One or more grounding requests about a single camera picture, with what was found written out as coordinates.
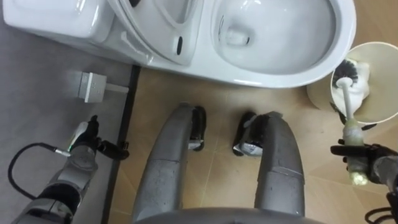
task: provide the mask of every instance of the toilet brush bristles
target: toilet brush bristles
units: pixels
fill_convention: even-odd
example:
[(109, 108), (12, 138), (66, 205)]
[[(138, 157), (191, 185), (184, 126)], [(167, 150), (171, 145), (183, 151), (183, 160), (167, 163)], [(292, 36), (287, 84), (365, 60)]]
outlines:
[(353, 83), (358, 82), (358, 71), (356, 70), (354, 61), (344, 59), (343, 62), (336, 68), (333, 74), (332, 86), (334, 88), (339, 88), (336, 84), (340, 78), (350, 78)]

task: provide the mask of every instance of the black trim strip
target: black trim strip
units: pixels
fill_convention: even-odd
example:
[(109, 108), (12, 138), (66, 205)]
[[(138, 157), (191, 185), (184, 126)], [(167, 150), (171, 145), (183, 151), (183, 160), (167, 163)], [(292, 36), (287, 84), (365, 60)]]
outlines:
[(131, 7), (136, 7), (141, 0), (129, 0)]
[[(129, 131), (130, 117), (132, 113), (132, 107), (134, 105), (134, 98), (136, 96), (140, 71), (141, 71), (140, 66), (133, 65), (131, 68), (129, 92), (127, 93), (126, 104), (124, 105), (124, 111), (122, 115), (122, 123), (120, 125), (120, 130), (119, 130), (119, 137), (118, 137), (119, 147), (124, 147), (124, 142), (126, 141), (127, 138), (127, 132)], [(101, 224), (108, 224), (109, 213), (111, 211), (111, 204), (113, 198), (113, 190), (116, 184), (116, 178), (118, 176), (119, 165), (120, 165), (119, 161), (112, 162), (111, 174), (109, 176), (108, 190), (106, 191)]]

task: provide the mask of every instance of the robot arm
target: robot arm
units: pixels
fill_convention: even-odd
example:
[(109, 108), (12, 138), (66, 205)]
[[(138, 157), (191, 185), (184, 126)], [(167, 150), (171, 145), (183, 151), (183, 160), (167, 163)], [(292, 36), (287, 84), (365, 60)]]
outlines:
[[(374, 184), (384, 184), (388, 187), (389, 193), (386, 198), (390, 208), (378, 208), (368, 212), (365, 220), (369, 224), (382, 223), (384, 220), (393, 219), (398, 223), (398, 153), (388, 147), (379, 144), (365, 146), (332, 146), (331, 153), (337, 156), (343, 156), (343, 161), (347, 157), (365, 157), (368, 159), (367, 177)], [(370, 216), (379, 212), (391, 212), (391, 215), (384, 215), (373, 222)]]
[[(54, 148), (54, 152), (68, 157), (64, 167), (52, 177), (43, 192), (26, 206), (12, 224), (69, 224), (72, 222), (88, 190), (90, 180), (98, 169), (95, 162), (96, 152), (102, 152), (115, 160), (123, 160), (129, 156), (127, 151), (98, 138), (98, 127), (97, 116), (93, 116), (88, 123), (79, 125), (80, 130), (76, 132), (78, 134), (69, 150)], [(12, 163), (9, 173), (12, 173), (13, 165)]]

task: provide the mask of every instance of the toilet seat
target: toilet seat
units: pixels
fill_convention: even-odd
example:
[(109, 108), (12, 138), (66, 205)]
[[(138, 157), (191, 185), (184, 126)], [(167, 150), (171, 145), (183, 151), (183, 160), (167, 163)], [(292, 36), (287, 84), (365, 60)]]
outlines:
[(135, 7), (129, 0), (112, 2), (119, 5), (136, 34), (157, 55), (181, 65), (190, 63), (203, 1), (145, 0)]

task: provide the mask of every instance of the toilet brush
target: toilet brush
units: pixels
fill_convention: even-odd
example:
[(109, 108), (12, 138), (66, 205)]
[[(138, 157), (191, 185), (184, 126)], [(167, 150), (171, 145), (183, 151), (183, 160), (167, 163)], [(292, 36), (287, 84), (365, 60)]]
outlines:
[[(346, 108), (347, 122), (343, 129), (343, 139), (346, 146), (363, 146), (363, 132), (354, 118), (354, 111), (349, 97), (348, 88), (353, 84), (353, 82), (354, 79), (350, 78), (349, 75), (336, 81), (336, 86), (343, 89)], [(368, 161), (366, 158), (348, 157), (347, 166), (349, 177), (353, 185), (366, 185), (368, 183), (368, 177), (366, 175)]]

